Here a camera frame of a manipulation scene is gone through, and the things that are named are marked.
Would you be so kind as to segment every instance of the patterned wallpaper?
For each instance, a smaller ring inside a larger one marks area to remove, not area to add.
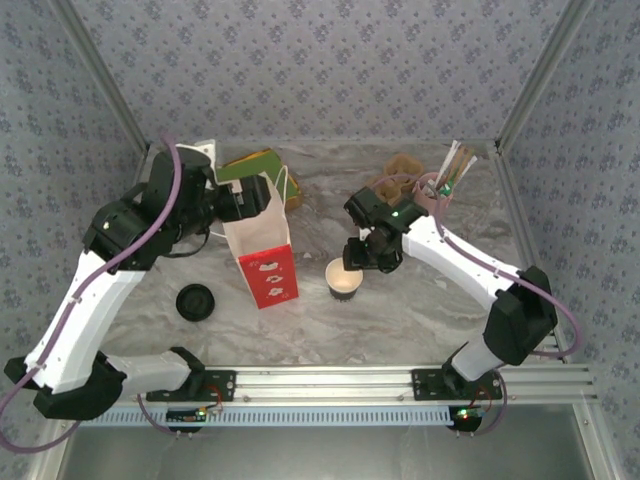
[[[640,478],[640,4],[596,2],[511,164],[552,285],[584,326],[630,478]]]
[[[149,140],[494,138],[566,0],[78,0]]]
[[[97,208],[117,198],[133,150],[46,0],[1,2],[0,365],[34,346],[75,271]],[[1,394],[10,382],[0,374]],[[17,397],[2,431],[38,442],[33,394]],[[25,478],[30,457],[0,449],[0,478]]]

